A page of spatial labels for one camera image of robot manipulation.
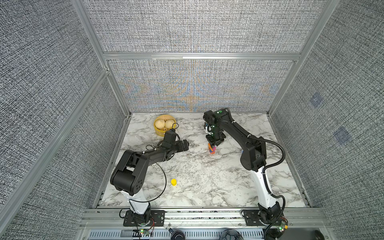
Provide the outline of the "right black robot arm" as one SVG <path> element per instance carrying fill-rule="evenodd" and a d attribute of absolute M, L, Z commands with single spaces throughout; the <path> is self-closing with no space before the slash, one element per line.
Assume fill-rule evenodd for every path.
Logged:
<path fill-rule="evenodd" d="M 261 222 L 265 225 L 277 222 L 283 215 L 286 200 L 282 195 L 273 194 L 267 169 L 283 163 L 286 158 L 284 148 L 274 141 L 256 137 L 246 131 L 234 120 L 228 108 L 217 111 L 209 110 L 204 113 L 203 119 L 207 131 L 206 139 L 211 148 L 224 142 L 226 139 L 224 132 L 227 132 L 240 145 L 242 149 L 240 162 L 247 171 L 250 171 L 257 188 Z M 278 162 L 269 165 L 266 162 L 267 143 L 274 145 L 282 153 Z"/>

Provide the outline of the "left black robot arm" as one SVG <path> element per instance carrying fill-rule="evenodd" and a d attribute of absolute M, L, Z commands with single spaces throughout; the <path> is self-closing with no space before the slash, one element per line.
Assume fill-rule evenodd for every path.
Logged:
<path fill-rule="evenodd" d="M 151 219 L 151 201 L 142 191 L 149 166 L 169 161 L 176 153 L 188 151 L 189 146 L 187 140 L 181 140 L 176 130 L 171 129 L 156 146 L 150 145 L 141 152 L 124 151 L 113 170 L 110 184 L 126 197 L 130 206 L 128 216 L 135 224 L 148 224 Z"/>

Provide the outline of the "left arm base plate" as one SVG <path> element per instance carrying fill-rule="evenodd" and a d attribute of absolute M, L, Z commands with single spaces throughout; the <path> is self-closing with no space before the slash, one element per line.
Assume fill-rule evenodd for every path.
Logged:
<path fill-rule="evenodd" d="M 124 227 L 163 227 L 165 222 L 165 211 L 145 212 L 143 215 L 127 210 L 124 215 Z"/>

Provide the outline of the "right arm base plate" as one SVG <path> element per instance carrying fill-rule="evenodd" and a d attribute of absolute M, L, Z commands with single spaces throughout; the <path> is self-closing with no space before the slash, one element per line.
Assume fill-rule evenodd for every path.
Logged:
<path fill-rule="evenodd" d="M 246 222 L 246 226 L 248 227 L 264 225 L 264 223 L 261 221 L 259 210 L 242 210 L 241 215 L 243 216 Z"/>

